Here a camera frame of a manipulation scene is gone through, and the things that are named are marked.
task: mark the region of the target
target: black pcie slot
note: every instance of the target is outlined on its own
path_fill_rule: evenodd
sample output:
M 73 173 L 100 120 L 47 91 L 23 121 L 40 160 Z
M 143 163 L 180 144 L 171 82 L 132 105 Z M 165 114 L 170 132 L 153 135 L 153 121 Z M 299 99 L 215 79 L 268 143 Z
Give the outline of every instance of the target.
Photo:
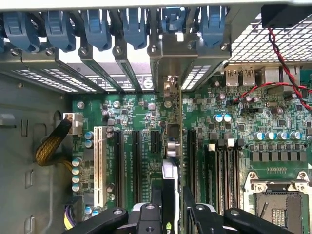
M 116 205 L 119 207 L 125 207 L 124 202 L 124 188 L 125 188 L 125 160 L 124 160 L 124 151 L 123 151 L 123 134 L 121 131 L 115 131 L 115 147 L 114 154 L 116 159 Z
M 151 131 L 151 152 L 152 154 L 160 153 L 160 133 L 157 130 Z
M 239 149 L 236 148 L 233 152 L 233 207 L 240 206 L 240 192 L 239 192 Z
M 188 186 L 197 201 L 196 130 L 187 131 Z
M 142 201 L 142 153 L 140 131 L 132 131 L 132 167 L 134 203 Z

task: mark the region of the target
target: capacitor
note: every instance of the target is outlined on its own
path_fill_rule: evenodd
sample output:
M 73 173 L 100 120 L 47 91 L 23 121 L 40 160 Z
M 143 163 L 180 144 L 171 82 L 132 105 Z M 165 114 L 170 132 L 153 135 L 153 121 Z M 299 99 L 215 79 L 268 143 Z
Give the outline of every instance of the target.
M 272 113 L 273 115 L 281 115 L 281 114 L 284 113 L 284 111 L 283 111 L 283 109 L 280 108 L 280 107 L 275 107 L 275 108 L 272 108 L 272 109 L 271 109 L 271 113 Z
M 74 175 L 74 176 L 72 177 L 72 182 L 73 182 L 74 184 L 77 184 L 77 183 L 81 182 L 81 174 Z
M 73 165 L 74 167 L 79 166 L 81 163 L 82 163 L 82 158 L 81 158 L 81 157 L 76 157 L 76 158 L 74 158 L 73 161 L 72 161 L 72 165 Z
M 110 183 L 107 187 L 106 187 L 106 192 L 111 193 L 114 190 L 115 184 L 114 183 Z
M 114 107 L 115 109 L 120 108 L 120 102 L 119 102 L 119 101 L 114 101 L 113 107 Z
M 275 139 L 275 134 L 273 132 L 266 132 L 264 134 L 264 137 L 267 140 L 274 140 Z
M 107 127 L 106 128 L 106 132 L 107 133 L 112 133 L 112 132 L 114 132 L 114 128 L 113 127 Z
M 229 114 L 222 115 L 224 122 L 229 123 L 232 120 L 232 117 Z
M 296 93 L 291 93 L 291 94 L 286 94 L 284 96 L 284 100 L 285 101 L 291 101 L 297 98 L 297 94 Z
M 288 138 L 287 133 L 285 132 L 278 132 L 276 136 L 279 140 L 287 140 Z
M 74 167 L 72 169 L 72 174 L 73 175 L 78 175 L 80 172 L 81 172 L 81 167 L 80 166 L 79 167 Z
M 85 138 L 86 140 L 92 140 L 92 139 L 93 139 L 93 136 L 94 136 L 94 133 L 91 132 L 91 131 L 86 132 L 86 133 L 84 134 L 84 138 Z
M 86 207 L 84 208 L 84 213 L 85 213 L 86 215 L 90 215 L 90 214 L 92 213 L 92 210 L 93 210 L 93 206 L 86 206 Z
M 253 138 L 254 138 L 255 140 L 263 140 L 263 134 L 262 134 L 261 132 L 255 132 L 255 133 L 253 134 Z
M 218 123 L 221 123 L 223 121 L 222 115 L 214 115 L 213 119 Z
M 80 182 L 77 184 L 73 184 L 73 186 L 72 186 L 72 190 L 74 192 L 78 192 L 81 188 L 82 188 L 82 184 Z
M 251 102 L 252 100 L 253 100 L 253 98 L 252 98 L 251 96 L 245 96 L 245 97 L 242 99 L 241 103 L 249 103 L 249 102 Z
M 93 141 L 92 140 L 86 140 L 84 142 L 84 147 L 86 147 L 88 149 L 92 148 L 93 147 Z
M 301 139 L 301 133 L 300 132 L 292 131 L 290 136 L 291 136 L 291 139 L 293 139 L 293 140 L 300 140 Z
M 225 99 L 225 94 L 219 94 L 218 96 L 216 96 L 215 98 L 217 101 L 223 101 Z

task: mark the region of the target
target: red and black wire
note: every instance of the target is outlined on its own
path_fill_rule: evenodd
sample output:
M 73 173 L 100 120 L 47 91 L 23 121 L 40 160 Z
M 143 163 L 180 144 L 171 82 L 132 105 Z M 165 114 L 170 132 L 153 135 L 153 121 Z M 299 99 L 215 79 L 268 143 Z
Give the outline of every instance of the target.
M 275 39 L 275 34 L 273 33 L 273 30 L 271 28 L 269 28 L 269 42 L 272 44 L 273 46 L 273 50 L 277 55 L 278 61 L 282 64 L 282 68 L 285 71 L 285 73 L 288 76 L 289 81 L 291 82 L 291 84 L 288 84 L 286 82 L 268 82 L 268 83 L 264 83 L 262 85 L 259 86 L 254 86 L 253 88 L 251 88 L 250 90 L 242 93 L 242 95 L 240 95 L 240 97 L 238 97 L 237 99 L 234 100 L 234 104 L 238 104 L 239 100 L 244 97 L 245 95 L 247 95 L 248 93 L 251 93 L 252 91 L 264 87 L 264 86 L 268 86 L 268 85 L 286 85 L 286 86 L 291 86 L 293 88 L 293 90 L 295 91 L 295 93 L 297 94 L 298 99 L 300 100 L 300 103 L 309 111 L 312 110 L 312 108 L 306 103 L 305 100 L 303 100 L 302 94 L 300 92 L 300 89 L 306 89 L 309 92 L 312 92 L 312 89 L 308 89 L 305 86 L 302 85 L 297 85 L 295 83 L 295 77 L 290 73 L 290 70 L 288 68 L 288 66 L 285 64 L 285 59 L 283 58 L 283 56 L 280 53 L 280 50 L 277 46 L 277 44 L 275 43 L 276 39 Z

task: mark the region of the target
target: black connector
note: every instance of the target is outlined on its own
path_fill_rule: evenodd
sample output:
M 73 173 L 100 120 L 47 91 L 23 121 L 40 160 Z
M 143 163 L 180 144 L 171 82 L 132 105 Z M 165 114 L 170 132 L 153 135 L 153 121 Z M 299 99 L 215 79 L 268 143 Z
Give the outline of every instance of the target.
M 160 132 L 157 130 L 151 131 L 151 152 L 152 154 L 160 153 Z

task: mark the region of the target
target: mounting hole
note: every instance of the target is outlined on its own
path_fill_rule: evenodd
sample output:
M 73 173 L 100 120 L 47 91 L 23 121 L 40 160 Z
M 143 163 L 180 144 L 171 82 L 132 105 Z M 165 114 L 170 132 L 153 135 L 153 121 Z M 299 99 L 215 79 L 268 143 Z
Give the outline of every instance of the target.
M 149 233 L 151 233 L 152 231 L 154 231 L 154 228 L 148 227 L 148 228 L 146 228 L 146 231 L 149 232 Z

